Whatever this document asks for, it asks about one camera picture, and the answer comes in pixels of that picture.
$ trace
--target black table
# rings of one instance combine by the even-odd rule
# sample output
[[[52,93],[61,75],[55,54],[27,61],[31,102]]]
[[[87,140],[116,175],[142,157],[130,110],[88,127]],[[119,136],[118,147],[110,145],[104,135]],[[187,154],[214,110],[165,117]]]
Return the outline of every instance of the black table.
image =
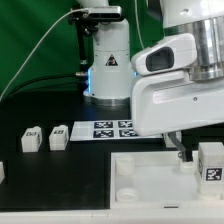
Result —
[[[130,119],[129,107],[106,108],[83,102],[78,92],[30,92],[0,105],[0,161],[6,178],[0,185],[0,211],[108,209],[111,152],[166,150],[162,139],[69,142],[50,152],[55,126],[74,121]],[[23,153],[27,128],[42,128],[38,153]]]

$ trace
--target green screen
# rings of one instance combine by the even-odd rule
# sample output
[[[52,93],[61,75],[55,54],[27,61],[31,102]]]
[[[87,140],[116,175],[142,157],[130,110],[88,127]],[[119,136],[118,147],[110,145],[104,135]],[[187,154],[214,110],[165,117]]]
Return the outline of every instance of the green screen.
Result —
[[[0,92],[44,33],[58,18],[67,13],[74,3],[76,3],[74,0],[0,1]],[[121,6],[124,16],[129,21],[131,56],[133,56],[141,50],[136,29],[134,0],[111,0],[110,4]],[[138,9],[141,34],[147,47],[162,38],[162,27],[147,14],[145,0],[138,0]],[[91,64],[92,38],[85,39],[86,52]],[[41,44],[12,88],[37,77],[77,71],[79,71],[79,55],[76,30],[74,26],[68,25],[65,19]]]

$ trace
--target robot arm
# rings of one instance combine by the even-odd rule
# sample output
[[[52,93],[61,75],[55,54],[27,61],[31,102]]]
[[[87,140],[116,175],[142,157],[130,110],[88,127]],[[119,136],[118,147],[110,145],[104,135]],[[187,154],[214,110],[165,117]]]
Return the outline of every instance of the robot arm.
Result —
[[[224,122],[224,1],[160,3],[165,38],[132,59],[139,74],[131,96],[135,131],[147,136]]]

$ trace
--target white plastic part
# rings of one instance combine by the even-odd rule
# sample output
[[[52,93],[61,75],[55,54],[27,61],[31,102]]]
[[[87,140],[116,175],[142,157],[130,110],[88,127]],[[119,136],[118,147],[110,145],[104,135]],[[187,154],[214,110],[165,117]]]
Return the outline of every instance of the white plastic part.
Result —
[[[129,98],[135,74],[130,62],[128,21],[99,24],[93,43],[94,63],[84,95],[100,100]]]
[[[224,146],[221,142],[199,144],[196,179],[201,194],[224,193]]]
[[[177,136],[177,139],[181,142],[182,141],[182,133],[181,133],[181,131],[177,131],[176,132],[176,136]],[[165,141],[165,144],[166,144],[167,148],[176,148],[176,146],[170,140],[170,138],[168,136],[168,133],[163,134],[163,138],[164,138],[164,141]]]
[[[195,162],[183,162],[180,160],[180,171],[185,174],[195,174],[197,165]]]
[[[5,173],[4,173],[4,167],[3,167],[3,162],[0,162],[0,184],[5,178]]]
[[[22,139],[23,152],[38,152],[42,143],[42,131],[40,127],[28,128]]]
[[[69,134],[67,126],[61,125],[59,127],[55,127],[49,137],[51,151],[65,150],[66,145],[68,143],[68,139]]]
[[[162,48],[170,48],[174,54],[174,65],[172,68],[158,71],[149,71],[146,66],[146,59],[149,55],[159,51]],[[197,49],[195,38],[192,34],[180,34],[165,37],[152,48],[148,47],[137,53],[131,60],[133,69],[141,76],[154,75],[161,72],[169,72],[182,69],[191,65],[197,59]]]
[[[118,202],[136,202],[139,199],[139,193],[132,188],[123,188],[117,192],[117,201]]]
[[[160,0],[164,28],[224,15],[223,0]]]
[[[116,171],[120,175],[132,175],[135,171],[134,158],[127,154],[121,154],[117,156]]]
[[[191,82],[182,70],[136,77],[131,95],[135,132],[150,136],[224,122],[223,85],[222,79]]]

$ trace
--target white cube with black marker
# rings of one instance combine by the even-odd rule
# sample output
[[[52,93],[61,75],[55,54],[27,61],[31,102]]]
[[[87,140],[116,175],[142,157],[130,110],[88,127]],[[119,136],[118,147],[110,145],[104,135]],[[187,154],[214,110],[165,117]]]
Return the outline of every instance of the white cube with black marker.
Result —
[[[22,139],[23,152],[38,152],[42,143],[42,131],[40,127],[28,128]]]
[[[200,194],[224,193],[224,146],[221,142],[199,144],[196,179]]]
[[[51,151],[63,151],[68,143],[69,134],[68,127],[61,125],[55,127],[49,137]]]

